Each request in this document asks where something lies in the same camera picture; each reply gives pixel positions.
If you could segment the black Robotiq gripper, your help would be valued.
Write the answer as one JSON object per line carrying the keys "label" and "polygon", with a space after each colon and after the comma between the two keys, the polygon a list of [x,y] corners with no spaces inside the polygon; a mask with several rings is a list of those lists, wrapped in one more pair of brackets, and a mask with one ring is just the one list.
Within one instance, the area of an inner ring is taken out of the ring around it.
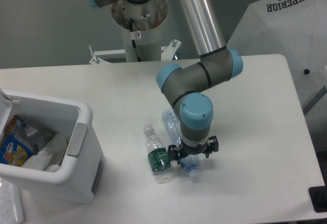
{"label": "black Robotiq gripper", "polygon": [[219,142],[217,136],[211,136],[208,138],[207,143],[201,145],[197,144],[195,147],[187,145],[184,141],[181,141],[181,146],[169,145],[167,149],[167,156],[170,160],[176,161],[177,164],[180,164],[180,160],[184,155],[197,155],[204,153],[206,158],[209,158],[209,155],[213,152],[219,151]]}

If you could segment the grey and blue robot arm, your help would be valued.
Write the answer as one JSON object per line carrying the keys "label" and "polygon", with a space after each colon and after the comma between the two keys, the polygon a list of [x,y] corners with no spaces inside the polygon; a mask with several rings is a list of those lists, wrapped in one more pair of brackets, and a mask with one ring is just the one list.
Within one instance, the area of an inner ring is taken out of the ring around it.
{"label": "grey and blue robot arm", "polygon": [[[166,0],[88,0],[93,8],[111,5],[111,14],[123,33],[126,60],[161,60],[160,27],[168,15]],[[210,0],[180,0],[199,62],[186,68],[164,66],[156,75],[161,92],[180,121],[181,144],[170,145],[170,161],[188,155],[209,156],[219,150],[209,136],[213,104],[203,91],[228,81],[243,70],[243,60],[227,48]]]}

